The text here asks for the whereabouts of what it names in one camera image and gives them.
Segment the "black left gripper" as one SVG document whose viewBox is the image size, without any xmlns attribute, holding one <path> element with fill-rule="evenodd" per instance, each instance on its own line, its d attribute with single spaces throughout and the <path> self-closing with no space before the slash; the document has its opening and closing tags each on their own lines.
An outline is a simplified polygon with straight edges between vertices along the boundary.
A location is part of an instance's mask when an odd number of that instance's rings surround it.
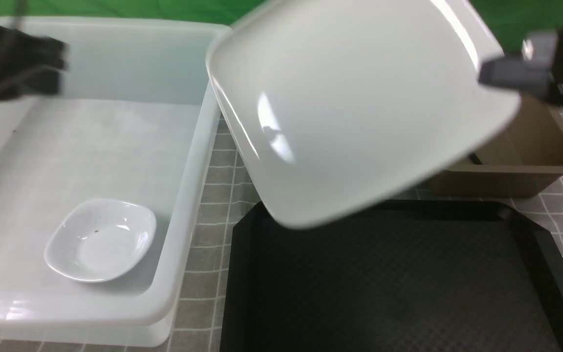
<svg viewBox="0 0 563 352">
<path fill-rule="evenodd" d="M 22 31 L 26 13 L 27 5 L 16 5 L 11 25 L 0 25 L 0 102 L 62 92 L 68 46 L 52 37 Z"/>
</svg>

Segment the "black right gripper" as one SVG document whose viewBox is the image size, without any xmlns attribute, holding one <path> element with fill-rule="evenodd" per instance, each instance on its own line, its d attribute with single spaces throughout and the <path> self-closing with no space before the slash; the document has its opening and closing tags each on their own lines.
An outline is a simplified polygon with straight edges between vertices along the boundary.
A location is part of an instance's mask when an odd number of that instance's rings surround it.
<svg viewBox="0 0 563 352">
<path fill-rule="evenodd" d="M 483 62 L 478 82 L 548 98 L 549 104 L 563 107 L 563 29 L 527 34 L 519 52 Z"/>
</svg>

